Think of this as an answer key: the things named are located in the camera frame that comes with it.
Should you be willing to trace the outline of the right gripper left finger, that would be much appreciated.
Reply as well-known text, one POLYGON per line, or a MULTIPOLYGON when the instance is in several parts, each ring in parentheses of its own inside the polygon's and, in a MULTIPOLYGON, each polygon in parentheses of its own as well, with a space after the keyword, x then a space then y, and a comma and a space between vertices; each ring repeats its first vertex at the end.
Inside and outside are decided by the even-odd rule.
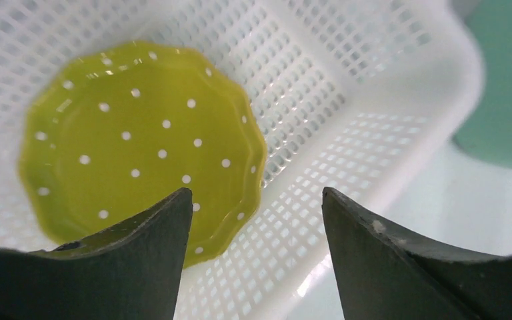
POLYGON ((52 251, 0 247, 0 319, 172 319, 192 216, 181 188, 52 251))

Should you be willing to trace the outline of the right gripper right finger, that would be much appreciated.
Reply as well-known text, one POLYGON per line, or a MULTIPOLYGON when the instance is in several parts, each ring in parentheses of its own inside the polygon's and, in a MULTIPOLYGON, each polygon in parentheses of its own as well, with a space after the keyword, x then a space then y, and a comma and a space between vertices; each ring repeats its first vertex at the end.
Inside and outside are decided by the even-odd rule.
POLYGON ((512 319, 512 255, 416 233, 326 187, 322 216, 346 319, 512 319))

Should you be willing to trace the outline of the green dotted plate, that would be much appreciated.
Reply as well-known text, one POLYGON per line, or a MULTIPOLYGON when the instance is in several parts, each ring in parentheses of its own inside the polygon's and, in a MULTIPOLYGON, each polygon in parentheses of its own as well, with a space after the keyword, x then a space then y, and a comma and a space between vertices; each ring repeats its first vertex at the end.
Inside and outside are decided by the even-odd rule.
POLYGON ((191 190, 190 267, 224 254, 257 212, 266 158, 242 86, 195 49, 132 41, 56 74, 28 108, 18 172, 58 244, 191 190))

